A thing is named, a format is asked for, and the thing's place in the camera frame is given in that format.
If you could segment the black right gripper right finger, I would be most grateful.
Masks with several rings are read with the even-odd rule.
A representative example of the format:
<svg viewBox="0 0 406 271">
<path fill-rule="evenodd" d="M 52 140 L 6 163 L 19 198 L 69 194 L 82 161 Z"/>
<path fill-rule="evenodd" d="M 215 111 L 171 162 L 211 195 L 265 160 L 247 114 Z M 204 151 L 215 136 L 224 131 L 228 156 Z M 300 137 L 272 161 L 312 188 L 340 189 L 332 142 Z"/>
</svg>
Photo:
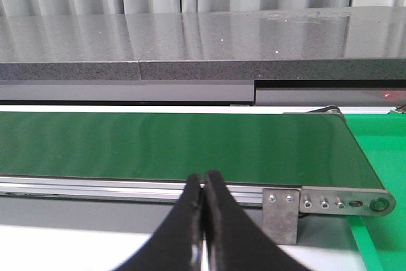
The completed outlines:
<svg viewBox="0 0 406 271">
<path fill-rule="evenodd" d="M 219 171 L 206 173 L 206 239 L 210 270 L 307 270 L 250 219 Z"/>
</svg>

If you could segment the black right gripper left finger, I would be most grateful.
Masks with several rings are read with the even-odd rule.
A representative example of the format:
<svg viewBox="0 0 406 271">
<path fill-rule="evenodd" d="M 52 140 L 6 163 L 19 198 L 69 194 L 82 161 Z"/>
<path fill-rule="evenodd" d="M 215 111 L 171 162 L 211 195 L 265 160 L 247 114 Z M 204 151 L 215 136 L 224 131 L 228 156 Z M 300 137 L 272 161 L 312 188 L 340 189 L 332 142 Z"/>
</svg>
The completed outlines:
<svg viewBox="0 0 406 271">
<path fill-rule="evenodd" d="M 200 270 L 203 232 L 200 176 L 192 174 L 151 238 L 117 270 Z"/>
</svg>

